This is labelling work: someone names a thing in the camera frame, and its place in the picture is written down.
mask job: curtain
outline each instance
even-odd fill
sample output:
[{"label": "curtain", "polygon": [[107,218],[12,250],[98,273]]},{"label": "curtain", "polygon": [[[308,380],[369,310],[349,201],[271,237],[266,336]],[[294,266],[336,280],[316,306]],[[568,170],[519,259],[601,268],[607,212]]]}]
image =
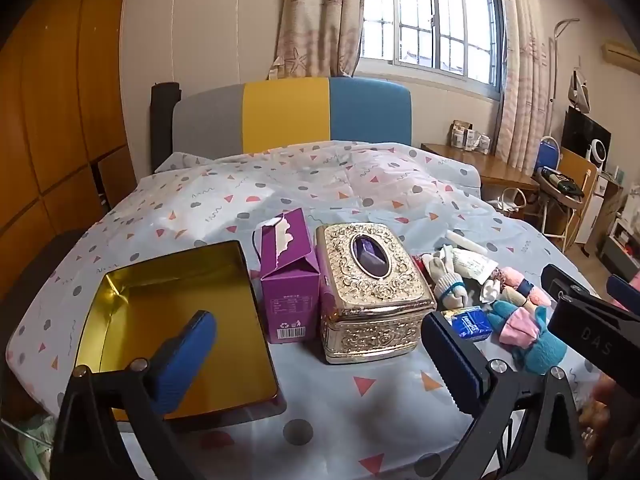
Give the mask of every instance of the curtain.
[{"label": "curtain", "polygon": [[364,0],[285,0],[269,79],[353,75]]},{"label": "curtain", "polygon": [[506,19],[506,81],[495,154],[533,172],[548,104],[548,56],[540,0],[503,0]]}]

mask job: wooden wardrobe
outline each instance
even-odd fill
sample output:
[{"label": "wooden wardrobe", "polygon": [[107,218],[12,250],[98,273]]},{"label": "wooden wardrobe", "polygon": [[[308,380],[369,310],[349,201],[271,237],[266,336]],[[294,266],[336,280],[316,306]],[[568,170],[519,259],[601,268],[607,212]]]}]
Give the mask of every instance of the wooden wardrobe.
[{"label": "wooden wardrobe", "polygon": [[0,50],[0,298],[56,235],[136,185],[122,119],[122,0],[34,0]]}]

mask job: purple box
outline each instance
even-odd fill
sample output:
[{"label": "purple box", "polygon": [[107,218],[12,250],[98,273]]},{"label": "purple box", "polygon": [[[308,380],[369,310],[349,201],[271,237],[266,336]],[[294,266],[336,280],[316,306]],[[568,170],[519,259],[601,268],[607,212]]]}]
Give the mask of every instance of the purple box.
[{"label": "purple box", "polygon": [[313,339],[318,332],[320,270],[302,209],[263,226],[260,283],[271,343]]}]

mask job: yellow headboard panel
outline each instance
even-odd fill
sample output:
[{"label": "yellow headboard panel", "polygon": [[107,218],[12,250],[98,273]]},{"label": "yellow headboard panel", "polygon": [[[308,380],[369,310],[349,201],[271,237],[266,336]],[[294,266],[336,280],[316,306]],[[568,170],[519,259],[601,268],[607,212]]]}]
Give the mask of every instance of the yellow headboard panel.
[{"label": "yellow headboard panel", "polygon": [[247,83],[242,95],[242,151],[256,153],[329,140],[329,79]]}]

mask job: white glove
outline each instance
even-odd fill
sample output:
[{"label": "white glove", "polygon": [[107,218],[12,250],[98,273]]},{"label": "white glove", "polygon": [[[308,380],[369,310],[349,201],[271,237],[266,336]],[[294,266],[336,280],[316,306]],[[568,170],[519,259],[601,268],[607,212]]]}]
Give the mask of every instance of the white glove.
[{"label": "white glove", "polygon": [[444,257],[431,254],[422,256],[424,267],[436,284],[433,293],[446,309],[463,308],[468,296],[462,276],[453,271],[451,246],[444,246],[440,254]]},{"label": "white glove", "polygon": [[493,303],[500,296],[500,280],[486,280],[480,292],[482,303]]}]

